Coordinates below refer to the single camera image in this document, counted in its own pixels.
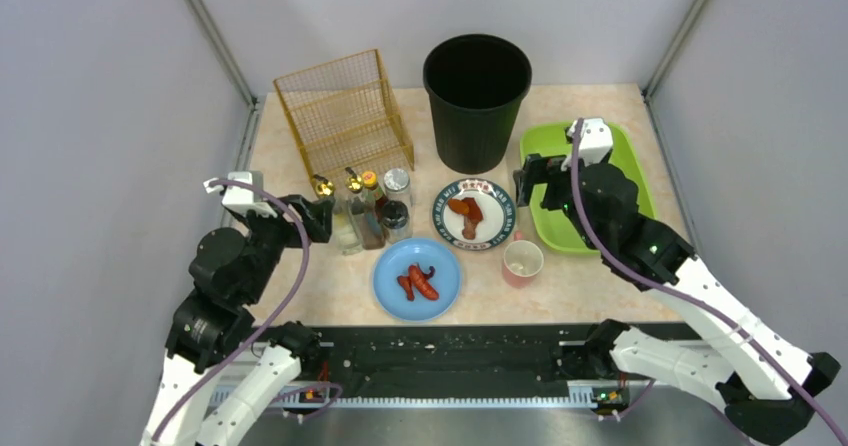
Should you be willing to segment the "glass oil bottle gold spout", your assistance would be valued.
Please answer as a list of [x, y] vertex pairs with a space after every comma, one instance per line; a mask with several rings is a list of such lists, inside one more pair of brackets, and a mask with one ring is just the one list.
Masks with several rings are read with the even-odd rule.
[[335, 184], [328, 178], [314, 174], [313, 188], [319, 199], [331, 199], [332, 207], [332, 240], [342, 255], [349, 256], [364, 250], [361, 239], [355, 230], [345, 199], [337, 191]]

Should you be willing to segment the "sauce bottle yellow cap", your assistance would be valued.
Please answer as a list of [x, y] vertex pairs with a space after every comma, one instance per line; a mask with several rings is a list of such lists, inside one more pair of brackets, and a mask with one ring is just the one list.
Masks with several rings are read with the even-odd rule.
[[381, 220], [383, 217], [383, 208], [388, 202], [388, 198], [380, 185], [378, 176], [374, 171], [366, 170], [362, 173], [362, 179], [367, 190], [368, 199], [373, 203], [376, 217], [378, 220]]

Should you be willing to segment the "black lid seasoning jar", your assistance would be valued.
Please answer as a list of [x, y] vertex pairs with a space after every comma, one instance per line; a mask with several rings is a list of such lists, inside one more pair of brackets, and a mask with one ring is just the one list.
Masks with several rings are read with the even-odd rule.
[[397, 243], [412, 236], [411, 217], [402, 201], [388, 200], [381, 210], [381, 228], [389, 243]]

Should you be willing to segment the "silver lid spice jar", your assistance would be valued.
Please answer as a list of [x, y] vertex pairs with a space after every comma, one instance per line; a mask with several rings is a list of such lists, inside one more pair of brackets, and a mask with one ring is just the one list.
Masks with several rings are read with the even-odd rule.
[[411, 177], [403, 168], [392, 168], [383, 176], [384, 191], [390, 201], [404, 203], [408, 208], [413, 206]]

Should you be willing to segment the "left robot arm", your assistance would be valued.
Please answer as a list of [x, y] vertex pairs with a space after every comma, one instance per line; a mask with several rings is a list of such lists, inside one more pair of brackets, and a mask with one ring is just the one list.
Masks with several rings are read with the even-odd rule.
[[256, 338], [248, 308], [256, 304], [287, 249], [326, 243], [335, 202], [288, 195], [273, 202], [239, 187], [218, 186], [223, 207], [247, 229], [222, 227], [205, 235], [188, 271], [194, 289], [178, 306], [165, 343], [160, 389], [144, 445], [237, 445], [303, 362], [319, 351], [317, 335], [288, 322], [240, 384], [207, 409], [220, 373]]

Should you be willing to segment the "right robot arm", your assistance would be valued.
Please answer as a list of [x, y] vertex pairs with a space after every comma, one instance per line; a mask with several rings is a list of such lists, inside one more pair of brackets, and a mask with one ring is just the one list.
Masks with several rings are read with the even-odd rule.
[[566, 156], [527, 156], [515, 171], [516, 199], [563, 213], [616, 276], [673, 309], [706, 343], [700, 352], [653, 338], [621, 322], [602, 322], [587, 340], [599, 364], [671, 385], [723, 414], [740, 433], [780, 445], [822, 417], [847, 437], [817, 396], [840, 371], [826, 352], [784, 340], [710, 272], [693, 246], [641, 213], [637, 185], [616, 166]]

